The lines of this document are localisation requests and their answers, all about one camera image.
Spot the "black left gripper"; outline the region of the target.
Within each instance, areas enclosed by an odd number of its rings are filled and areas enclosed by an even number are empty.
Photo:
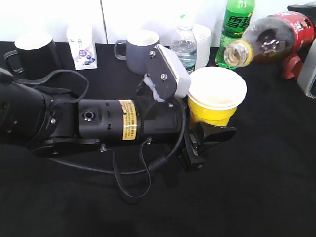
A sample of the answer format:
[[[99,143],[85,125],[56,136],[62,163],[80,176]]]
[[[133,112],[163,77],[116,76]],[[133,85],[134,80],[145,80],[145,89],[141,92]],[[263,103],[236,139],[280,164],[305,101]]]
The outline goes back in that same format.
[[[180,98],[160,98],[151,79],[143,79],[136,92],[140,119],[140,135],[147,142],[169,143],[171,148],[148,164],[154,173],[177,156],[186,171],[198,171],[204,165],[201,151],[206,151],[233,138],[237,129],[215,126],[205,122],[194,122],[189,127],[188,109]]]

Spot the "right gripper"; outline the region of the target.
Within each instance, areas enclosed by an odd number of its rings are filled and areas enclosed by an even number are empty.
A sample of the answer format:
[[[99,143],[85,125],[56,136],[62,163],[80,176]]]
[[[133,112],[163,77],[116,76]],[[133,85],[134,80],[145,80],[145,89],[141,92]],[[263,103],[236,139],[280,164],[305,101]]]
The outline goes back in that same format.
[[[289,11],[295,11],[307,16],[316,26],[316,3],[310,2],[304,5],[294,4],[287,7]],[[297,84],[303,93],[312,99],[316,98],[316,39],[313,40],[306,54],[303,66],[297,78]]]

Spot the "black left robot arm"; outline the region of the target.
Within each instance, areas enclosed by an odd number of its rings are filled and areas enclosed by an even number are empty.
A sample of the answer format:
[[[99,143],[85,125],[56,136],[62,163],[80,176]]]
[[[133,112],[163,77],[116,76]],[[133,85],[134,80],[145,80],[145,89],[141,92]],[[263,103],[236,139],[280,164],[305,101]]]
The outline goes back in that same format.
[[[85,99],[65,88],[44,84],[56,70],[39,80],[17,79],[0,71],[0,141],[23,146],[35,156],[60,163],[62,156],[151,142],[171,143],[170,151],[143,165],[153,173],[178,156],[187,170],[198,170],[201,153],[230,140],[236,129],[205,122],[189,124],[183,101],[158,102],[145,83],[132,100]]]

